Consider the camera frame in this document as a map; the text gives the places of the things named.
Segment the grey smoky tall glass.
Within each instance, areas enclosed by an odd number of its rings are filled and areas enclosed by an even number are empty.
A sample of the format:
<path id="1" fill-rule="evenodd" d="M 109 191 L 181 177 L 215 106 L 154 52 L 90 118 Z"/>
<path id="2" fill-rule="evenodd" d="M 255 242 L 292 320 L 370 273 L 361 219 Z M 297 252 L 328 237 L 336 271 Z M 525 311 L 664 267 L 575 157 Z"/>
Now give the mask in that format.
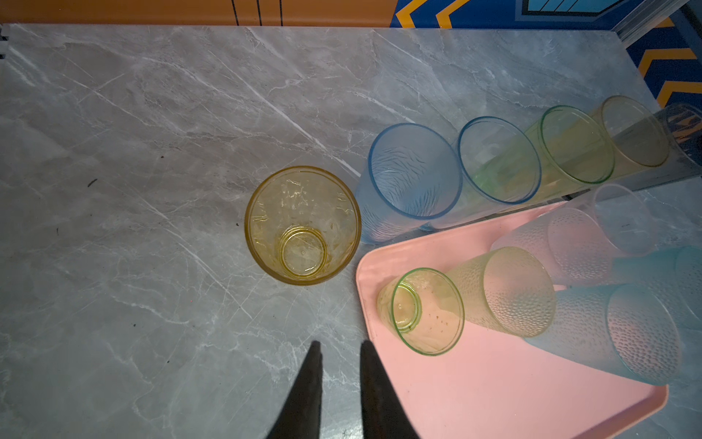
<path id="1" fill-rule="evenodd" d="M 667 135 L 669 157 L 663 166 L 632 174 L 614 183 L 632 191 L 645 190 L 701 175 L 701 110 L 674 104 L 655 113 Z"/>

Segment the yellow tall glass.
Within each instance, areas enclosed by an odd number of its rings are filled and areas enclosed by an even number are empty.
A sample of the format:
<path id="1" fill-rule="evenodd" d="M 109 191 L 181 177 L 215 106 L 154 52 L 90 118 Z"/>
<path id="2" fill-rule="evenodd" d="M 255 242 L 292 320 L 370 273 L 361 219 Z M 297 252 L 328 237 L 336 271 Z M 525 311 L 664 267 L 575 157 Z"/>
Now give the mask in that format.
<path id="1" fill-rule="evenodd" d="M 316 166 L 290 166 L 254 191 L 244 220 L 256 263 L 289 285 L 321 284 L 351 262 L 361 214 L 349 187 Z"/>

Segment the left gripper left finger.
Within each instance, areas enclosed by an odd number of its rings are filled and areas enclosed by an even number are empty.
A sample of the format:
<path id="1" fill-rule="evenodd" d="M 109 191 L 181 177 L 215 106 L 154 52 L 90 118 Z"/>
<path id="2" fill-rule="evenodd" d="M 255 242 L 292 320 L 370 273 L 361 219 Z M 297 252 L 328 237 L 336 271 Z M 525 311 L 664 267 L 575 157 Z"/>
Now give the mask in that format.
<path id="1" fill-rule="evenodd" d="M 320 437 L 323 396 L 321 343 L 313 341 L 268 438 Z"/>

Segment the green short glass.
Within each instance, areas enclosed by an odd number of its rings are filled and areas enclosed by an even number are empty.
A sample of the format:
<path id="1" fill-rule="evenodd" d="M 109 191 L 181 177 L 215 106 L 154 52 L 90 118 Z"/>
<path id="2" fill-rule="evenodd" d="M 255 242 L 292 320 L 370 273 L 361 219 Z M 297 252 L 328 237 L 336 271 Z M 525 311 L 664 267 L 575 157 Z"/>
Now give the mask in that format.
<path id="1" fill-rule="evenodd" d="M 377 296 L 383 325 L 424 356 L 450 351 L 465 324 L 464 301 L 453 281 L 433 268 L 417 268 L 384 286 Z"/>

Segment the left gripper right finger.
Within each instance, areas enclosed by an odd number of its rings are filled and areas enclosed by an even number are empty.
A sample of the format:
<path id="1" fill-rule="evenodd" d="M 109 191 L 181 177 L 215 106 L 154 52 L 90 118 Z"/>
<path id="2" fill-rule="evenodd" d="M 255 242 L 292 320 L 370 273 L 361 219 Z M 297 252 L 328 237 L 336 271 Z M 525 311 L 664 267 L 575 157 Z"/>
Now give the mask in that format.
<path id="1" fill-rule="evenodd" d="M 419 438 L 370 340 L 360 349 L 360 390 L 365 438 Z"/>

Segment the clear short glass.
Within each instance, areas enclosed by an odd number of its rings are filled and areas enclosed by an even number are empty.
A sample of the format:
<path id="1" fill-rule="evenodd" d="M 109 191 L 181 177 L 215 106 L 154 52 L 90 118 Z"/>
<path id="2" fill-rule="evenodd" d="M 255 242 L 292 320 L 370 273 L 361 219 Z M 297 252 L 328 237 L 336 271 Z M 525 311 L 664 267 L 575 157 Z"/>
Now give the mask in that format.
<path id="1" fill-rule="evenodd" d="M 536 257 L 556 285 L 599 285 L 614 259 L 625 254 L 614 245 L 590 212 L 558 208 L 497 239 L 492 251 L 517 247 Z"/>

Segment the clear round glass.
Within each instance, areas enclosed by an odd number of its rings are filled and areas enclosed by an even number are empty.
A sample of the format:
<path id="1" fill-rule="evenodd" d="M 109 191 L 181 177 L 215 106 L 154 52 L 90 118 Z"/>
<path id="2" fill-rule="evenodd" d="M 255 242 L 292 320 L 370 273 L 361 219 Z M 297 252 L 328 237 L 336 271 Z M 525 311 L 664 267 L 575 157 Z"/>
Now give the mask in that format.
<path id="1" fill-rule="evenodd" d="M 615 258 L 641 257 L 656 246 L 656 225 L 645 203 L 628 188 L 604 184 L 568 201 L 563 208 L 583 211 L 603 231 Z"/>

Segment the teal glass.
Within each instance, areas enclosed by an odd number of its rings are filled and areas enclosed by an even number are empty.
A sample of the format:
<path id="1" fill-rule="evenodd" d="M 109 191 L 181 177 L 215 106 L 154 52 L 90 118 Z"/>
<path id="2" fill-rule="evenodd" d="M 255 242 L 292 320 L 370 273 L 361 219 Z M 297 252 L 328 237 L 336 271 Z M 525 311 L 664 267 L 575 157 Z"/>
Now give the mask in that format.
<path id="1" fill-rule="evenodd" d="M 557 292 L 550 327 L 526 343 L 599 371 L 664 386 L 683 362 L 678 328 L 642 285 L 599 285 Z"/>
<path id="2" fill-rule="evenodd" d="M 614 260 L 610 282 L 648 288 L 683 329 L 701 329 L 701 248 L 685 246 Z"/>

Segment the peach short glass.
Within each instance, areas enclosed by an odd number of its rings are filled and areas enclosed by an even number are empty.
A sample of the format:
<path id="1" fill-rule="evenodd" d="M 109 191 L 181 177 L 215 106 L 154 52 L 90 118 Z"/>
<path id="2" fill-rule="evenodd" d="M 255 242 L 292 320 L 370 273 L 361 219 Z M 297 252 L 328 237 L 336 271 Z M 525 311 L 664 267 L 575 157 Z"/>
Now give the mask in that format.
<path id="1" fill-rule="evenodd" d="M 552 324 L 557 295 L 541 262 L 517 247 L 504 247 L 457 265 L 446 275 L 464 302 L 465 319 L 519 338 L 533 338 Z"/>

